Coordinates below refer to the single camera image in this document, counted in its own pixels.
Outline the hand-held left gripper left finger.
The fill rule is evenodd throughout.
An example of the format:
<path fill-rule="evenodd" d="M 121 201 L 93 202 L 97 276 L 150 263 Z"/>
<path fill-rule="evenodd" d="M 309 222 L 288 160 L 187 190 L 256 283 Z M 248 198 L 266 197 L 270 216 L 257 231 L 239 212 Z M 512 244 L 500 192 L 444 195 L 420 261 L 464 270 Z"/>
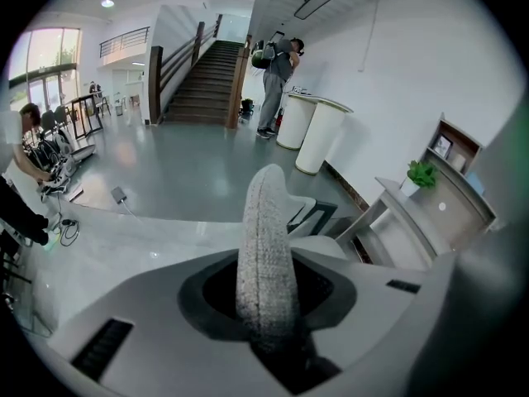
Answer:
<path fill-rule="evenodd" d="M 82 396 L 288 395 L 247 343 L 206 337 L 179 308 L 183 282 L 233 254 L 221 251 L 125 280 L 58 328 L 41 345 L 42 361 Z M 93 380 L 74 359 L 111 319 L 132 328 L 99 380 Z"/>

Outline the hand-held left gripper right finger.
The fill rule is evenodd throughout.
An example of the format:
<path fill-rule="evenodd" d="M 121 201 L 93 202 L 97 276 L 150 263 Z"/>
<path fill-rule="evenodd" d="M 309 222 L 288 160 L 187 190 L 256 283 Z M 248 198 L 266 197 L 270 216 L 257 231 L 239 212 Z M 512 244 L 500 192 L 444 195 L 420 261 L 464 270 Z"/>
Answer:
<path fill-rule="evenodd" d="M 356 301 L 344 318 L 315 331 L 322 356 L 341 373 L 307 392 L 309 396 L 427 396 L 434 362 L 424 351 L 439 322 L 458 254 L 438 258 L 428 271 L 361 264 L 300 252 L 313 270 L 349 280 Z"/>

